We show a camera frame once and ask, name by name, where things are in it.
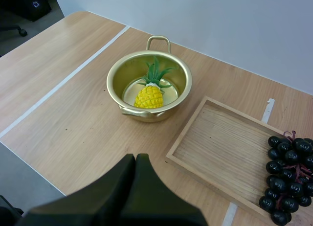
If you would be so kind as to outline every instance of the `gray floor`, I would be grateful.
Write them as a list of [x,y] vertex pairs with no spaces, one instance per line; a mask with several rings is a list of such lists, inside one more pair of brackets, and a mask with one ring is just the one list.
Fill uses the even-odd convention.
[[[4,55],[64,16],[56,0],[48,0],[52,10],[47,15],[31,22],[13,13],[0,10],[0,26],[20,25],[28,33],[21,37],[17,30],[0,32],[0,55]],[[0,195],[14,207],[24,212],[63,197],[63,194],[41,177],[30,166],[0,143]]]
[[0,9],[0,26],[17,24],[22,29],[25,29],[28,33],[26,37],[22,37],[19,35],[17,30],[0,32],[1,56],[25,43],[27,40],[31,39],[64,17],[56,0],[48,0],[48,2],[52,10],[47,15],[41,17],[35,22],[31,22],[15,15],[14,13]]
[[0,143],[0,195],[24,212],[64,195]]

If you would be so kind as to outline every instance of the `fake fruit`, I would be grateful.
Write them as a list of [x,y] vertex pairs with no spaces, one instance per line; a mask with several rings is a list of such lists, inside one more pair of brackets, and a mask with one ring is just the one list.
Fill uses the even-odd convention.
[[153,109],[163,106],[162,88],[169,88],[172,85],[162,85],[160,83],[162,77],[169,73],[173,68],[166,68],[160,71],[159,61],[154,56],[154,63],[146,63],[148,66],[147,75],[142,77],[145,83],[139,83],[145,87],[136,96],[134,106],[138,108]]
[[271,136],[268,144],[271,147],[268,156],[272,161],[266,164],[266,170],[271,175],[266,179],[269,188],[260,198],[259,205],[271,214],[275,224],[285,226],[299,206],[312,204],[313,140],[295,138],[295,131],[292,131],[292,137]]

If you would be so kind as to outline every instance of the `wooden tray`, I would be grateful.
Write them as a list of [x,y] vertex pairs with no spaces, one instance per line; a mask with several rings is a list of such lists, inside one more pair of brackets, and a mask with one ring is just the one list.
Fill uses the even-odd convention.
[[[275,225],[258,201],[268,188],[268,138],[281,134],[272,126],[205,97],[167,158],[266,224]],[[313,222],[310,212],[312,205],[300,206],[292,214],[292,222],[310,225]]]

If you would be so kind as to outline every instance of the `wooden table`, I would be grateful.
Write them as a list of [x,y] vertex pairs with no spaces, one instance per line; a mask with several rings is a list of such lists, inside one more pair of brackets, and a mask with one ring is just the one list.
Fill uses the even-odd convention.
[[[150,37],[129,28],[45,97],[124,27],[92,13],[78,12],[0,58],[0,132],[5,131],[0,141],[65,194],[96,180],[127,153],[148,153],[161,180],[198,206],[211,226],[220,226],[229,201],[165,161],[203,96],[259,120],[268,99],[273,98],[268,124],[310,137],[313,96],[173,44],[172,53],[192,71],[191,95],[163,122],[134,121],[121,115],[106,89],[111,66],[122,56],[145,49]],[[151,49],[166,51],[167,46],[163,41],[153,41]],[[40,106],[19,119],[43,97],[46,100]],[[238,209],[232,225],[264,224]]]

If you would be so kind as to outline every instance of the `tray rim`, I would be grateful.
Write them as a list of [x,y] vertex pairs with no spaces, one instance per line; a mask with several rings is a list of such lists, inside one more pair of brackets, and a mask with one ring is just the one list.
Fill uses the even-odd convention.
[[267,129],[272,130],[273,132],[276,132],[280,135],[283,135],[283,131],[274,128],[258,119],[255,119],[254,117],[251,117],[243,112],[240,112],[239,110],[236,110],[228,105],[225,105],[217,100],[214,100],[208,96],[205,96],[203,100],[200,102],[198,107],[196,108],[195,112],[192,114],[191,118],[187,122],[186,126],[181,131],[180,135],[175,140],[173,146],[171,147],[170,151],[166,155],[166,159],[169,163],[171,163],[173,166],[177,167],[179,170],[189,174],[191,177],[199,181],[200,183],[204,184],[217,194],[221,195],[222,197],[226,198],[230,202],[235,203],[237,206],[242,208],[243,210],[247,211],[248,213],[252,214],[265,224],[268,224],[270,226],[276,226],[272,220],[270,219],[270,214],[266,211],[262,210],[258,205],[255,205],[254,203],[248,201],[247,199],[241,197],[240,195],[236,194],[235,192],[231,191],[230,189],[214,182],[210,177],[205,176],[204,174],[200,173],[195,168],[189,166],[188,164],[184,163],[180,159],[174,156],[174,152],[182,142],[183,138],[185,137],[186,133],[189,131],[190,127],[198,117],[200,111],[204,107],[207,101],[210,101],[211,103],[214,103],[220,107],[223,107],[224,109],[227,109],[233,113],[236,113],[246,119],[251,120],[252,122],[255,122],[261,126],[264,126]]

